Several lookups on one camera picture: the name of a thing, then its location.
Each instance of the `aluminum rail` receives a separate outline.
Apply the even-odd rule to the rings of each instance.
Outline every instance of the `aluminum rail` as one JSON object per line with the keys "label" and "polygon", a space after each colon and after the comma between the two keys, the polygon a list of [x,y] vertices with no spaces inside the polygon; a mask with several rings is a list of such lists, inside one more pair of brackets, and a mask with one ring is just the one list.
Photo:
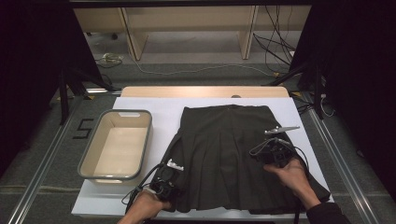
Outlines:
{"label": "aluminum rail", "polygon": [[[311,97],[308,93],[304,92],[303,97],[307,102],[312,103]],[[344,181],[344,184],[346,185],[346,189],[348,190],[350,197],[352,198],[359,213],[361,214],[362,220],[366,224],[380,223],[373,207],[370,205],[369,201],[365,197],[361,186],[359,185],[356,178],[353,176],[351,170],[347,165],[347,162],[345,161],[344,157],[340,152],[340,149],[336,145],[329,130],[327,129],[324,120],[319,119],[318,115],[313,110],[310,110],[309,114],[314,121],[315,126],[317,127],[318,132],[320,133],[320,136],[322,137],[326,148],[330,153],[330,156],[332,157],[332,161],[334,161],[338,173],[340,174],[341,178]]]}
{"label": "aluminum rail", "polygon": [[41,184],[43,183],[50,166],[52,165],[53,159],[56,156],[56,153],[59,150],[62,141],[64,140],[64,136],[67,133],[73,115],[75,114],[77,108],[80,106],[83,100],[83,96],[76,96],[73,100],[73,104],[70,108],[70,116],[65,121],[64,125],[62,125],[58,132],[56,133],[55,137],[53,138],[49,149],[47,150],[46,155],[44,156],[43,160],[41,161],[40,165],[35,172],[30,184],[26,188],[25,192],[22,194],[19,202],[15,206],[13,213],[10,216],[8,224],[19,224],[22,223],[30,209],[30,206],[37,195]]}

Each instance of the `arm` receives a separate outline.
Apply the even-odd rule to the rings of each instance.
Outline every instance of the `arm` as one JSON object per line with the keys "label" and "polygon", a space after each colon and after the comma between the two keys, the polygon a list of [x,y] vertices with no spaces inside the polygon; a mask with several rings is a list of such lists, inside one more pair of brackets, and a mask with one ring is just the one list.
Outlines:
{"label": "arm", "polygon": [[264,170],[276,174],[280,181],[290,188],[303,203],[311,223],[350,223],[335,203],[321,203],[305,176],[304,167],[297,159],[291,159],[284,168],[264,165]]}
{"label": "arm", "polygon": [[153,193],[143,190],[137,195],[131,208],[118,224],[143,223],[144,220],[156,217],[161,210],[170,206],[169,202],[161,202]]}

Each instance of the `wrist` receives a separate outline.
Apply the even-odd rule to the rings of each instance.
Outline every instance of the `wrist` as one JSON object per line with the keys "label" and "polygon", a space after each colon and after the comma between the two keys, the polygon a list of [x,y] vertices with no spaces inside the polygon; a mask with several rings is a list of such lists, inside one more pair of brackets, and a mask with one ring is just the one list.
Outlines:
{"label": "wrist", "polygon": [[297,189],[294,193],[301,200],[306,210],[320,204],[320,200],[311,188]]}

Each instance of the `sleeve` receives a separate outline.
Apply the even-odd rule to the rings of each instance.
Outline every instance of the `sleeve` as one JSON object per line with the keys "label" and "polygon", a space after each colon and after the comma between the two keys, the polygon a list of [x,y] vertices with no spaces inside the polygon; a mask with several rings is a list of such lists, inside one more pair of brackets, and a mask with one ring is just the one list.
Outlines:
{"label": "sleeve", "polygon": [[350,224],[336,203],[321,203],[310,208],[306,215],[311,224]]}

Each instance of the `floor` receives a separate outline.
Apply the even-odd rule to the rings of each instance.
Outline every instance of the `floor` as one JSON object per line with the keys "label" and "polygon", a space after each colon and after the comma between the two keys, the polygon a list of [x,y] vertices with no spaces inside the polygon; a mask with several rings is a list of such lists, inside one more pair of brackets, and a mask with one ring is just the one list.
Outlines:
{"label": "floor", "polygon": [[[270,37],[272,32],[262,32],[258,35]],[[288,41],[296,46],[300,32],[288,33]],[[100,68],[106,75],[105,81],[111,80],[114,86],[127,85],[258,85],[274,79],[274,73],[287,71],[287,66],[280,63],[274,56],[253,42],[248,60],[242,60],[236,33],[157,33],[150,35],[144,49],[142,59],[137,62],[129,56],[126,48],[125,36],[119,34],[117,40],[111,39],[111,34],[92,34],[86,36],[92,54],[99,60],[105,53],[120,56],[122,64],[113,68]],[[271,50],[286,60],[281,48],[275,44]],[[112,63],[100,64],[112,66]],[[289,91],[297,90],[295,83],[299,76],[284,83]],[[23,205],[23,193],[32,186],[33,178],[41,178],[40,188],[35,197],[26,204],[27,213],[22,214],[23,223],[116,223],[118,217],[113,218],[82,218],[70,214],[74,201],[83,179],[78,175],[77,166],[88,139],[78,138],[85,133],[78,131],[83,119],[96,119],[100,113],[112,107],[117,95],[97,95],[94,99],[71,99],[72,105],[77,105],[70,125],[64,130],[59,125],[60,103],[55,95],[50,103],[51,109],[44,116],[37,127],[35,136],[30,140],[30,148],[18,155],[7,172],[0,179],[0,223],[7,223],[14,214],[14,209]],[[305,101],[309,101],[309,93],[303,94]],[[304,103],[295,100],[296,106]],[[330,106],[325,109],[330,113]],[[325,116],[323,121],[315,122],[316,115],[308,111],[301,115],[309,140],[315,150],[322,172],[329,185],[334,200],[341,206],[352,223],[394,223],[396,220],[395,202],[376,178],[370,165],[357,154],[357,147],[351,140],[343,121],[336,115]],[[88,128],[92,123],[85,123]],[[331,134],[334,145],[323,140],[327,129]],[[52,140],[64,132],[59,140],[59,148],[51,160],[43,160],[48,153],[54,151]],[[337,155],[339,151],[346,164],[340,170]],[[49,169],[41,170],[43,163]],[[352,174],[356,183],[343,181],[345,172]],[[359,200],[366,200],[372,212],[361,211]]]}

